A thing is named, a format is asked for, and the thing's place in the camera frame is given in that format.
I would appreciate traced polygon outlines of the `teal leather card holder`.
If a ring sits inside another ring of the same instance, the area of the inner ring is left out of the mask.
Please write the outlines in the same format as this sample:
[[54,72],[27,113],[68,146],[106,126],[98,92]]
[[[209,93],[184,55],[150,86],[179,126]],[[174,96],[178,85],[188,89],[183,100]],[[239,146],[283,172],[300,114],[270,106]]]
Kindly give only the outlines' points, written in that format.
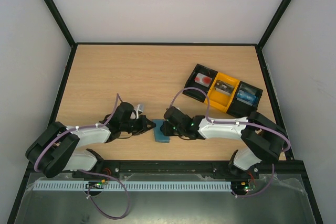
[[154,131],[154,140],[157,143],[169,143],[170,137],[165,136],[161,131],[161,126],[163,126],[162,119],[154,119],[153,122],[156,124],[156,127],[153,129]]

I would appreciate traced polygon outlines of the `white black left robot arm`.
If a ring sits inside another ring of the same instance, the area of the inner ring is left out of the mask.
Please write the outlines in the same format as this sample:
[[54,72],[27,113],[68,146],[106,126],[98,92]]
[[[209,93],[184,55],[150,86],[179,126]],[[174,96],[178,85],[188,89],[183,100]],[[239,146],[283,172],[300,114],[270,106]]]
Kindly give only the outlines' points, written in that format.
[[53,178],[64,171],[95,171],[103,158],[91,144],[105,144],[119,139],[123,132],[138,136],[156,127],[142,113],[142,106],[127,102],[115,105],[111,114],[93,125],[65,126],[53,122],[27,149],[25,156],[37,172]]

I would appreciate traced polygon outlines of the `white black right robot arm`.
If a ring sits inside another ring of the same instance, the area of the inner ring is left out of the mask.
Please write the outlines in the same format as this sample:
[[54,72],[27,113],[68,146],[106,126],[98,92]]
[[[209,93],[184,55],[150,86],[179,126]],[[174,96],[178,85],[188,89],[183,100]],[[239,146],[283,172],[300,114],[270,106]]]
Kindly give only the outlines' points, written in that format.
[[184,140],[225,138],[245,143],[246,147],[235,150],[228,170],[236,178],[261,162],[275,164],[280,154],[291,148],[283,128],[258,112],[236,119],[216,119],[207,115],[190,117],[172,106],[164,114],[160,127],[164,136],[178,136]]

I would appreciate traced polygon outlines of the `white card red circles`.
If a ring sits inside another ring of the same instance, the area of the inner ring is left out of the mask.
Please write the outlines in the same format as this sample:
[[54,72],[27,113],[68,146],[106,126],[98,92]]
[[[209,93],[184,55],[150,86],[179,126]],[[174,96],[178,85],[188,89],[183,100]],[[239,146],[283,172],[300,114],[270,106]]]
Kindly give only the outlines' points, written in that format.
[[202,73],[198,73],[194,79],[195,83],[198,83],[200,85],[203,85],[205,87],[209,87],[210,84],[212,83],[212,78],[209,76],[206,76]]

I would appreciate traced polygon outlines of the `dark card in yellow bin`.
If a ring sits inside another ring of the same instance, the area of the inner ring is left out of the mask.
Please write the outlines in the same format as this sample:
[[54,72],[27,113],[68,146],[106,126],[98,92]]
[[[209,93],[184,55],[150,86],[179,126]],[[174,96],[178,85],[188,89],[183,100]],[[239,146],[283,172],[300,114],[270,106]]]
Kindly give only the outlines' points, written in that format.
[[215,90],[225,95],[231,95],[234,90],[234,86],[224,81],[217,80],[215,83]]

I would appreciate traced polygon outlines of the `black bin with blue cards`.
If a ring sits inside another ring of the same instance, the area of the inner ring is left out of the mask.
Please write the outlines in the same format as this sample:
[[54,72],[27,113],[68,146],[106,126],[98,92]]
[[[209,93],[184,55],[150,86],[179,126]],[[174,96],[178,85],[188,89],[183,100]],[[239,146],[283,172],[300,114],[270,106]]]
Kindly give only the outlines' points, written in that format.
[[235,118],[249,116],[257,111],[262,94],[262,89],[241,81],[226,113]]

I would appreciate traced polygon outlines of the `blue cards stack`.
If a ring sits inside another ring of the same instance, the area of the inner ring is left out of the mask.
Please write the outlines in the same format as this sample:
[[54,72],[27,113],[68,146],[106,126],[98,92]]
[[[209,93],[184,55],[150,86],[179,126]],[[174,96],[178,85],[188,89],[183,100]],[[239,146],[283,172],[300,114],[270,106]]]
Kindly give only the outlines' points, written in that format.
[[257,90],[242,84],[238,89],[236,99],[250,106],[254,106],[257,102]]

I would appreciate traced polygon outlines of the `black plastic bin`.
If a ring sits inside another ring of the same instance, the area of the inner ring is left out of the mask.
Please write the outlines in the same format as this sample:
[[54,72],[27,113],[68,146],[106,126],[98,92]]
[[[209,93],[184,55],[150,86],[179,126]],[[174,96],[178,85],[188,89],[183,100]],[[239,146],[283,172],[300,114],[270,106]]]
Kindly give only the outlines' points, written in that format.
[[[193,87],[208,94],[217,74],[218,72],[216,70],[197,64],[187,79],[184,88]],[[200,102],[206,100],[206,96],[195,89],[184,90],[182,93]]]

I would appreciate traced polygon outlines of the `yellow plastic bin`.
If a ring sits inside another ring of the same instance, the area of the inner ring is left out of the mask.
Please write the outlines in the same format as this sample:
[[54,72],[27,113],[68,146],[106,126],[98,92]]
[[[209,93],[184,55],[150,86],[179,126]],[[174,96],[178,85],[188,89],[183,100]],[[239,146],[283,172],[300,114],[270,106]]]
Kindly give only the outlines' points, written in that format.
[[227,112],[239,84],[240,80],[219,72],[207,93],[209,103],[207,101],[205,103],[222,112]]

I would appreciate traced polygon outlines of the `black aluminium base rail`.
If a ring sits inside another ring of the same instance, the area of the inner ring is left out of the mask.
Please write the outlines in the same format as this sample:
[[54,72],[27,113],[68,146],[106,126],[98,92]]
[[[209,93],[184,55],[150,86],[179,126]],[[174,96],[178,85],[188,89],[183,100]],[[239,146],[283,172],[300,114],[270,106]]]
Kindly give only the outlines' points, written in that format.
[[[259,178],[260,174],[271,174],[271,164],[259,163],[249,168],[248,172],[231,172],[229,168],[229,161],[100,161],[91,172],[104,175],[110,175],[114,178],[124,180],[124,175],[133,174],[154,174],[154,175],[168,175],[168,174],[199,174],[201,176],[210,176],[214,179],[224,179],[227,181],[247,180],[251,178]],[[303,161],[289,160],[279,161],[275,165],[275,173],[280,174],[300,174],[307,176],[305,165]],[[85,178],[85,180],[92,180],[98,178],[96,175],[88,175],[83,172],[66,171],[71,173],[74,178]]]

